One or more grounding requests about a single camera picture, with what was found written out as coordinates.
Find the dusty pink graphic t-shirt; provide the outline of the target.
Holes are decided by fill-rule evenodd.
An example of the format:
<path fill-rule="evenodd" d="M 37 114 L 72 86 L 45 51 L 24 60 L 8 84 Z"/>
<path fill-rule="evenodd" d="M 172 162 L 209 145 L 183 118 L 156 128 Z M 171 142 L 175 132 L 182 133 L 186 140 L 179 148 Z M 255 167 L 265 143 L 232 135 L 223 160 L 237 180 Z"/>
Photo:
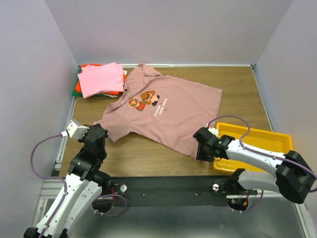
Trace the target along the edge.
<path fill-rule="evenodd" d="M 194 133 L 216 118 L 222 90 L 140 65 L 126 78 L 121 97 L 105 109 L 97 124 L 116 142 L 136 133 L 193 159 Z"/>

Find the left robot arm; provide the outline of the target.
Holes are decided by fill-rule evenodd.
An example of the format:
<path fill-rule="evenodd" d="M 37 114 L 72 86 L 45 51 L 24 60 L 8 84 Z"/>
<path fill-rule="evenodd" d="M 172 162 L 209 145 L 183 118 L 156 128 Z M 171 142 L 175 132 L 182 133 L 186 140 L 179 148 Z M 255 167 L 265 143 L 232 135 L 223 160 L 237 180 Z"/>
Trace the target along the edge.
<path fill-rule="evenodd" d="M 80 125 L 71 120 L 57 137 L 69 137 L 83 143 L 72 159 L 65 178 L 58 178 L 62 188 L 46 215 L 35 227 L 28 228 L 25 238 L 68 238 L 75 223 L 93 201 L 110 187 L 110 176 L 100 171 L 106 158 L 107 130 L 100 124 Z"/>

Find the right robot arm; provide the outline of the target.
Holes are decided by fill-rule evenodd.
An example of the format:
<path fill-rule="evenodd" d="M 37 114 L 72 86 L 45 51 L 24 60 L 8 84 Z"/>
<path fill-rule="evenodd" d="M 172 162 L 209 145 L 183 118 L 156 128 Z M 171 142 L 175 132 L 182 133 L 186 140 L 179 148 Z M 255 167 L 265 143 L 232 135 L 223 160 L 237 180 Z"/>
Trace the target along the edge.
<path fill-rule="evenodd" d="M 289 201 L 302 204 L 317 179 L 304 158 L 293 150 L 288 153 L 264 150 L 229 135 L 219 137 L 216 129 L 206 127 L 196 131 L 193 138 L 199 145 L 197 159 L 200 161 L 234 160 L 261 170 L 237 169 L 231 180 L 239 189 L 278 192 Z"/>

